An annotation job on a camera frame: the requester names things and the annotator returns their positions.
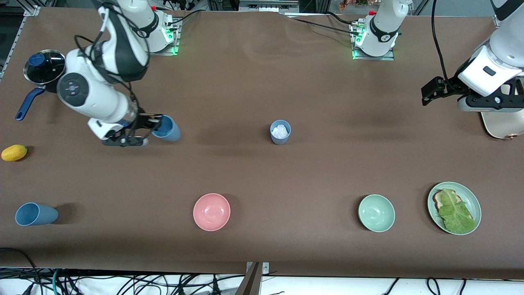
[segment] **bread slice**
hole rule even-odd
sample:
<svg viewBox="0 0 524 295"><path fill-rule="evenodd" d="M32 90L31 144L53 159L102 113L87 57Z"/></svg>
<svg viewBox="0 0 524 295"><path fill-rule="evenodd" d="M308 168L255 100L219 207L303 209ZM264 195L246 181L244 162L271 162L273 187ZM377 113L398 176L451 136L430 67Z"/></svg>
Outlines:
<svg viewBox="0 0 524 295"><path fill-rule="evenodd" d="M435 205L436 205L436 209L437 210L440 210L440 208L442 207L442 202L440 201L440 196L442 195L442 193L443 193L443 191L439 191L433 197L433 200L435 201ZM458 202L463 202L462 199L457 195L456 191L451 191L451 193L456 198L457 203Z"/></svg>

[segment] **small cup with white contents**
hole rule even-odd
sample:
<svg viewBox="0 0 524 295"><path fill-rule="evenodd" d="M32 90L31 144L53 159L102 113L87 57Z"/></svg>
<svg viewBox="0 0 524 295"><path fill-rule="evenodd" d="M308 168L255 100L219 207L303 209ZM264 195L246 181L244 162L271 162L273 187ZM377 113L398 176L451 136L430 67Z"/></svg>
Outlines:
<svg viewBox="0 0 524 295"><path fill-rule="evenodd" d="M291 135L291 125L284 120L277 120L269 127L269 134L275 144L284 144Z"/></svg>

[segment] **white powder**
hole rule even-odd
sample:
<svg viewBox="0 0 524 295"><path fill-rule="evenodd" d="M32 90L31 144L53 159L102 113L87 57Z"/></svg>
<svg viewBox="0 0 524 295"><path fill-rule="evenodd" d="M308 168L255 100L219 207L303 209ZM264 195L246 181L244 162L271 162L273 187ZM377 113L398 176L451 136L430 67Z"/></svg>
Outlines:
<svg viewBox="0 0 524 295"><path fill-rule="evenodd" d="M273 131L271 131L271 134L276 139L284 139L284 138L286 138L289 135L288 130L286 129L286 126L284 126L282 124L279 124L278 126L273 128Z"/></svg>

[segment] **green bowl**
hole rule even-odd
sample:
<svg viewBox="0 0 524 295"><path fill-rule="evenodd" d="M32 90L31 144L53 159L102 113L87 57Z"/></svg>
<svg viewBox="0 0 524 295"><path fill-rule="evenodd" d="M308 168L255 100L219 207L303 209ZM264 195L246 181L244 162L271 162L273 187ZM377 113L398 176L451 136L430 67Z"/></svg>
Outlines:
<svg viewBox="0 0 524 295"><path fill-rule="evenodd" d="M395 209L381 195L369 195L358 206L358 218L367 229L383 233L395 222Z"/></svg>
<svg viewBox="0 0 524 295"><path fill-rule="evenodd" d="M466 208L471 213L471 216L473 217L473 220L475 221L475 224L476 224L475 228L473 228L468 233L465 233L465 234L452 233L451 231L447 230L446 227L444 226L444 221L442 220L442 218L439 215L439 212L436 209L436 204L435 204L435 201L433 200L433 197L435 196L436 193L438 193L439 191L445 188L454 190L457 193L457 195L462 199L462 201L466 203ZM433 221L440 228L442 228L445 232L450 233L452 235L464 236L464 235L471 234L474 230L477 229L478 225L481 223L482 211L481 211L481 205L478 203L477 197L475 197L475 195L467 187L463 186L460 183L456 183L456 182L451 182L451 181L441 182L431 189L428 195L428 211Z"/></svg>

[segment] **blue pot handle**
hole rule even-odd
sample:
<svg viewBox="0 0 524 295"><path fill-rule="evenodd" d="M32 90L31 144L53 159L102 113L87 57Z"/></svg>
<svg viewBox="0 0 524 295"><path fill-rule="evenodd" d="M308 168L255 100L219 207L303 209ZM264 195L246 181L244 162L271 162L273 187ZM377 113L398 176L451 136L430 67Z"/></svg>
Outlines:
<svg viewBox="0 0 524 295"><path fill-rule="evenodd" d="M15 120L21 121L26 117L27 111L29 111L29 108L31 107L31 104L33 100L35 100L35 97L39 96L40 94L44 93L46 90L44 88L35 88L31 90L24 99L24 102L22 102L22 105L20 106L20 109L16 113Z"/></svg>

